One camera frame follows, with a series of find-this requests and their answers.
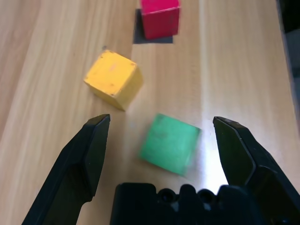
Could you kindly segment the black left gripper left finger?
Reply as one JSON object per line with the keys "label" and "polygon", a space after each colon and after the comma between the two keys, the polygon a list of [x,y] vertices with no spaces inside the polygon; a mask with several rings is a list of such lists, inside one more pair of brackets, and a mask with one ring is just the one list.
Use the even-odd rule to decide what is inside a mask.
{"label": "black left gripper left finger", "polygon": [[89,119],[62,149],[24,225],[75,225],[82,206],[92,201],[102,172],[110,116]]}

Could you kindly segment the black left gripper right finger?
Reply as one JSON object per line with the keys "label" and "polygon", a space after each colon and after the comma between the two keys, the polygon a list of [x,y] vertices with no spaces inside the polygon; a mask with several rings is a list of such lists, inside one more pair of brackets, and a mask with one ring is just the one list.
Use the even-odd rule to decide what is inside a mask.
{"label": "black left gripper right finger", "polygon": [[250,130],[214,117],[220,162],[229,185],[245,187],[270,225],[300,223],[300,195]]}

